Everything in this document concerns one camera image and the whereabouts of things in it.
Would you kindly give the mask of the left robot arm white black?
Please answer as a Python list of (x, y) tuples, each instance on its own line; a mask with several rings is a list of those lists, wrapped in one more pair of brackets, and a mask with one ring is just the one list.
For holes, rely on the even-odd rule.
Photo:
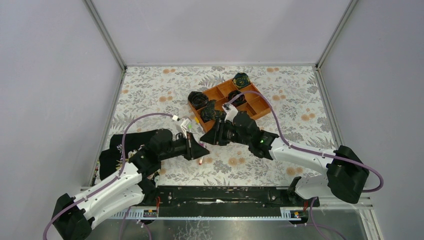
[(58, 198), (51, 224), (64, 240), (84, 240), (104, 220), (125, 208), (138, 205), (157, 192), (154, 174), (161, 162), (182, 156), (188, 161), (210, 153), (191, 132), (173, 133), (156, 129), (122, 136), (121, 149), (130, 143), (139, 150), (99, 184), (71, 197)]

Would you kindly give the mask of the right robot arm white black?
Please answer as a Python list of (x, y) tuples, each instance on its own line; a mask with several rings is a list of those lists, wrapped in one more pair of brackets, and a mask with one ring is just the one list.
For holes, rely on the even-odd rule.
[(207, 144), (226, 146), (246, 145), (256, 157), (285, 161), (319, 173), (316, 177), (298, 177), (289, 190), (302, 199), (334, 196), (349, 204), (357, 204), (370, 171), (347, 146), (336, 150), (294, 145), (272, 132), (261, 130), (245, 111), (233, 120), (218, 119), (200, 140)]

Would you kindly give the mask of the unrolled dark patterned tie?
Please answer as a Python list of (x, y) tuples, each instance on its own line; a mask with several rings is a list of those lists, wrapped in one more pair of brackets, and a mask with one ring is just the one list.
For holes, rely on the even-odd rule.
[(221, 118), (225, 115), (223, 110), (215, 109), (216, 103), (216, 100), (210, 100), (200, 111), (200, 118), (204, 123), (215, 120), (216, 118)]

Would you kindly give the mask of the orange compartment tray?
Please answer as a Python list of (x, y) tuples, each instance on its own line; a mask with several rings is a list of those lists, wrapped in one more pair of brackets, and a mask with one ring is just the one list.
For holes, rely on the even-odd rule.
[(229, 79), (203, 91), (202, 93), (208, 97), (208, 100), (215, 100), (214, 108), (217, 111), (222, 111), (222, 105), (229, 101), (228, 95), (234, 96), (233, 91), (236, 90), (244, 93), (244, 102), (236, 106), (237, 110), (246, 111), (247, 114), (254, 120), (258, 120), (271, 112), (271, 108), (268, 103), (266, 103), (261, 96), (251, 93), (251, 91), (259, 92), (253, 83), (250, 83), (244, 88), (238, 89), (236, 85), (234, 85), (233, 80)]

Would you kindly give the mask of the rolled dark tie left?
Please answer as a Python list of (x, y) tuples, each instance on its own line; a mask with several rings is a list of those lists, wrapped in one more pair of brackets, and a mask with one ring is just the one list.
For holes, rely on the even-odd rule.
[(200, 91), (192, 91), (187, 97), (188, 102), (195, 109), (201, 109), (205, 107), (209, 102), (209, 97)]

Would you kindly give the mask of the floral table cloth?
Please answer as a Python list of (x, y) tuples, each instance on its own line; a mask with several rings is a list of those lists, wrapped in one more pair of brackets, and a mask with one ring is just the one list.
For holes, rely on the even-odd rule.
[[(205, 91), (237, 73), (246, 73), (271, 103), (274, 113), (257, 121), (272, 133), (282, 131), (294, 143), (335, 149), (319, 85), (312, 66), (133, 66), (126, 70), (111, 125), (103, 145), (114, 135), (169, 129), (177, 133), (169, 114), (191, 119), (196, 138), (203, 134), (189, 107), (192, 91)], [(182, 157), (161, 164), (157, 182), (174, 186), (288, 186), (295, 177), (314, 177), (304, 166), (253, 156), (247, 146), (208, 145), (210, 154), (199, 160)]]

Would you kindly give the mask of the rolled dark tie top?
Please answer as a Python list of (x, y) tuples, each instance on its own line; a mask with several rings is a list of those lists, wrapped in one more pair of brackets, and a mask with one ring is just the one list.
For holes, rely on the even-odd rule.
[(251, 84), (249, 76), (244, 72), (238, 72), (232, 79), (234, 86), (240, 90)]

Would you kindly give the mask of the black floral cloth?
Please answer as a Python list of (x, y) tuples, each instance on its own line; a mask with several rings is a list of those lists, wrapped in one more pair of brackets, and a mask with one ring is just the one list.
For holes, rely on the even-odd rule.
[(160, 161), (154, 153), (144, 150), (144, 145), (148, 145), (151, 138), (157, 134), (157, 130), (145, 132), (128, 133), (125, 137), (122, 134), (112, 136), (109, 148), (100, 153), (99, 177), (105, 185), (101, 187), (100, 193), (111, 190), (121, 190), (118, 186), (124, 178), (124, 173), (120, 172), (124, 163), (135, 167), (136, 173), (142, 175), (142, 180), (136, 182), (145, 195), (156, 191), (156, 184), (152, 179), (148, 179), (160, 168)]

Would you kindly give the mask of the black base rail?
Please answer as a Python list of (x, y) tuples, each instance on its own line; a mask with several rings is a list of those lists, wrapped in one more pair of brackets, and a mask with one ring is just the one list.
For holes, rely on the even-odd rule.
[(270, 186), (164, 186), (144, 197), (140, 207), (152, 207), (160, 217), (280, 217), (281, 209), (319, 207), (285, 187)]

